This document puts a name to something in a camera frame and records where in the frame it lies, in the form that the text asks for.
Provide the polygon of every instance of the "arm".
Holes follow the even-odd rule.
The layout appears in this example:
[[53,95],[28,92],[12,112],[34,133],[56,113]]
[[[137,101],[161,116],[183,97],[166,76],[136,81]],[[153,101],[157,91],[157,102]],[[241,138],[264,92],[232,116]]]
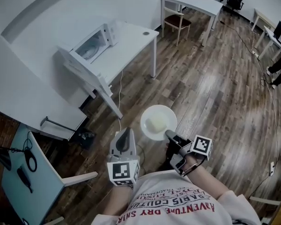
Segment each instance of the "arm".
[[[191,155],[187,155],[185,159],[185,168],[188,168],[197,162],[197,159]],[[202,166],[199,166],[196,170],[189,173],[187,177],[194,185],[206,191],[215,199],[218,199],[225,192],[229,191],[224,184],[207,172]]]
[[113,187],[103,215],[120,216],[128,207],[132,189],[128,186]]

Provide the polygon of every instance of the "white t-shirt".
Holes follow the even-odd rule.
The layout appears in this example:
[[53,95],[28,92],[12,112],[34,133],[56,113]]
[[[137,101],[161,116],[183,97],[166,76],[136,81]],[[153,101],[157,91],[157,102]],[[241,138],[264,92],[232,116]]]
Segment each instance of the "white t-shirt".
[[243,195],[233,191],[215,200],[173,171],[147,174],[137,181],[133,197],[121,216],[97,215],[92,225],[231,225],[260,220]]

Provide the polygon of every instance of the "white plate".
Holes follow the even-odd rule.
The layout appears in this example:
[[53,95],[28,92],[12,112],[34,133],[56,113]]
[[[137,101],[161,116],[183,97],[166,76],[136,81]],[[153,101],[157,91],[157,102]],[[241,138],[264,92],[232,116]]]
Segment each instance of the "white plate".
[[[164,122],[166,124],[166,129],[163,130],[160,133],[154,134],[150,131],[148,131],[147,126],[146,126],[146,120],[156,112],[159,112],[163,115]],[[162,141],[164,139],[167,139],[167,136],[165,135],[166,130],[172,130],[173,132],[176,131],[177,128],[177,118],[174,112],[164,106],[164,105],[154,105],[149,108],[147,108],[144,113],[142,114],[140,118],[140,127],[143,133],[150,139],[155,140],[155,141]]]

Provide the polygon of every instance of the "wooden floor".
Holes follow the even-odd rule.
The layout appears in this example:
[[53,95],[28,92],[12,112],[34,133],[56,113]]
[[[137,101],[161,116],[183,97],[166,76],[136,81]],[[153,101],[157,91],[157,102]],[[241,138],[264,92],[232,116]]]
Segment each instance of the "wooden floor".
[[[148,48],[124,70],[120,93],[122,128],[130,126],[137,144],[145,151],[141,175],[154,172],[165,158],[164,142],[153,142],[141,133],[140,117],[149,106],[170,107],[177,116],[178,134],[190,139],[196,134],[213,139],[212,156],[204,166],[237,195],[248,197],[267,177],[269,162],[277,158],[274,107],[269,91],[260,84],[261,72],[255,57],[234,30],[218,22],[207,46],[202,47],[209,17],[191,9],[184,13],[192,21],[189,38],[181,39],[176,47],[177,31],[172,33],[166,28],[165,37],[158,36],[155,79],[149,76]],[[251,32],[245,19],[231,17],[227,12],[222,11],[219,20],[236,29],[250,49],[261,34]],[[266,38],[258,54],[267,42]],[[272,65],[270,58],[275,51],[273,45],[260,62],[264,71]],[[112,84],[116,104],[119,79],[120,76]],[[271,89],[271,93],[280,160],[275,175],[260,186],[255,196],[281,200],[281,85]],[[119,130],[118,119],[100,97],[89,103],[84,112],[90,117],[87,128],[97,133],[94,145],[87,151],[72,144],[55,167],[62,177],[91,171],[99,175],[90,182],[66,188],[51,210],[48,220],[62,215],[69,225],[89,225],[112,187],[105,158],[110,141]],[[272,209],[258,203],[252,205],[260,215]]]

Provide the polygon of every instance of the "person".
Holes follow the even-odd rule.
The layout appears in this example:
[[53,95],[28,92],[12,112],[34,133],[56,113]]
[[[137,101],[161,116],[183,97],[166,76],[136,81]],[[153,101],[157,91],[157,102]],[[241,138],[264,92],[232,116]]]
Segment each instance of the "person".
[[[267,75],[271,75],[273,73],[276,73],[278,71],[281,70],[281,58],[271,67],[267,67],[266,68],[266,73]],[[281,73],[279,74],[279,76],[276,79],[272,79],[272,82],[270,83],[270,85],[272,86],[273,89],[275,89],[279,84],[281,84]]]
[[[197,162],[186,155],[186,169]],[[243,195],[236,196],[203,166],[180,176],[175,170],[154,172],[137,180],[133,190],[114,187],[102,214],[92,225],[259,225]]]

